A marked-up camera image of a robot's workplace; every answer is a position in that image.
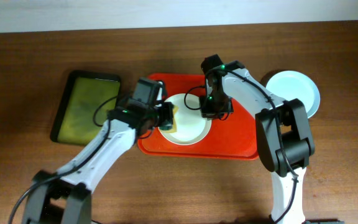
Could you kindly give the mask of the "white plate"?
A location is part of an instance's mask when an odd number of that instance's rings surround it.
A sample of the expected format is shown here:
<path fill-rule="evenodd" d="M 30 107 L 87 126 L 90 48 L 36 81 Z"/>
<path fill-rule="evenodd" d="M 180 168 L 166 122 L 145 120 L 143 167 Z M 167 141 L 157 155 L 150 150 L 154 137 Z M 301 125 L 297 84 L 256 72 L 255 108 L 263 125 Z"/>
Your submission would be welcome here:
<path fill-rule="evenodd" d="M 201 116 L 200 110 L 190 110 L 190 108 L 200 107 L 199 97 L 184 93 L 176 94 L 167 98 L 167 102 L 171 102 L 174 108 L 173 119 L 175 122 L 174 129 L 162 131 L 162 136 L 169 142 L 176 145 L 188 146 L 203 140 L 212 127 L 212 121 Z"/>

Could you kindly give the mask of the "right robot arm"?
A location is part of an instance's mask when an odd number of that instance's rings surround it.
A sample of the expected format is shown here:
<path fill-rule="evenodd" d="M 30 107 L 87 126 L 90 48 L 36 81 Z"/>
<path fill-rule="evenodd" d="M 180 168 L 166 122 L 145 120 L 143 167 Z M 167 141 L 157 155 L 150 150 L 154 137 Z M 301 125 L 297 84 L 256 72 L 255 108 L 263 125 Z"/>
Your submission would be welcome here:
<path fill-rule="evenodd" d="M 201 63 L 205 94 L 200 99 L 202 117 L 227 118 L 236 100 L 255 119 L 257 152 L 272 175 L 272 223 L 305 223 L 303 179 L 314 154 L 310 124 L 299 99 L 286 100 L 251 77 L 239 61 L 223 63 L 218 55 Z"/>

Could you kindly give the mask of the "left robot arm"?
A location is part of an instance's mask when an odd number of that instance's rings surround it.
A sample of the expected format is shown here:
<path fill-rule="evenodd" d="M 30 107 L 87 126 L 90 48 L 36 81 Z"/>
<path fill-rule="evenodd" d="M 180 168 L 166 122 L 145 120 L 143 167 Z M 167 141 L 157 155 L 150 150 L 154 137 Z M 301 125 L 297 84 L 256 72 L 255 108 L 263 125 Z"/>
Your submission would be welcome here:
<path fill-rule="evenodd" d="M 91 224 L 92 194 L 111 166 L 156 127 L 172 129 L 173 105 L 161 80 L 140 78 L 133 94 L 108 112 L 97 136 L 70 162 L 40 171 L 23 198 L 23 223 Z"/>

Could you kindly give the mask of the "yellow green sponge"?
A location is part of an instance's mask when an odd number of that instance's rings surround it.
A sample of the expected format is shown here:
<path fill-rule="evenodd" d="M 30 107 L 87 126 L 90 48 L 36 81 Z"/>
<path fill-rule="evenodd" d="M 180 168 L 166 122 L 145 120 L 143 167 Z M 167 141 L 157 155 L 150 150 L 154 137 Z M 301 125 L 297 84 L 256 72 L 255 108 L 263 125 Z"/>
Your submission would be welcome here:
<path fill-rule="evenodd" d="M 160 131 L 162 133 L 171 134 L 171 133 L 177 132 L 177 123 L 175 121 L 175 114 L 177 113 L 177 111 L 178 111 L 178 106 L 174 105 L 173 110 L 172 110 L 172 112 L 173 112 L 173 119 L 172 119 L 173 124 L 172 124 L 172 127 L 170 129 L 162 129 L 162 128 L 160 128 Z"/>

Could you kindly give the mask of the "pale blue top plate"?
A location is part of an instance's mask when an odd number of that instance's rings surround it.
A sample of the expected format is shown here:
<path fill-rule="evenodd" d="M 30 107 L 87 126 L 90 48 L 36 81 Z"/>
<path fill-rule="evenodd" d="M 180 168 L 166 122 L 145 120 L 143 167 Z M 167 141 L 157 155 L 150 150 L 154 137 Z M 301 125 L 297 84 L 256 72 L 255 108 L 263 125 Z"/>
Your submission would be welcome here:
<path fill-rule="evenodd" d="M 318 111 L 321 96 L 315 82 L 303 73 L 286 70 L 274 74 L 266 88 L 288 101 L 298 98 L 305 106 L 308 118 Z"/>

